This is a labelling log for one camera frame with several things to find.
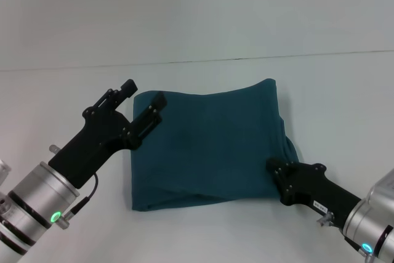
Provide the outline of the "teal t-shirt with FREE print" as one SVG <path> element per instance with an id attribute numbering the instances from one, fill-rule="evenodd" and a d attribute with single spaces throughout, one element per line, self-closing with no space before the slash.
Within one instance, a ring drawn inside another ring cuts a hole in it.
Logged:
<path id="1" fill-rule="evenodd" d="M 277 199 L 269 158 L 297 161 L 276 82 L 208 95 L 166 91 L 162 122 L 131 153 L 132 209 Z"/>

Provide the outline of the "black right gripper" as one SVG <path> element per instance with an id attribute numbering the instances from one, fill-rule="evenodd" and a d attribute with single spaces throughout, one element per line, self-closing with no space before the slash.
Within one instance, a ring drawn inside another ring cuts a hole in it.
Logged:
<path id="1" fill-rule="evenodd" d="M 276 158 L 266 161 L 266 170 L 286 206 L 302 204 L 324 216 L 333 215 L 332 223 L 343 227 L 361 198 L 330 181 L 322 164 L 286 163 Z"/>

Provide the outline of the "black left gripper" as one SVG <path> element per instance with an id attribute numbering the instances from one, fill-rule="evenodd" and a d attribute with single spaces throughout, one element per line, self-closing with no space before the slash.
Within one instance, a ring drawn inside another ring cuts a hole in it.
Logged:
<path id="1" fill-rule="evenodd" d="M 157 92 L 149 106 L 130 122 L 116 109 L 137 90 L 133 79 L 120 90 L 107 90 L 86 110 L 84 127 L 49 161 L 49 166 L 80 189 L 113 154 L 138 149 L 162 122 L 160 112 L 167 100 L 164 92 Z"/>

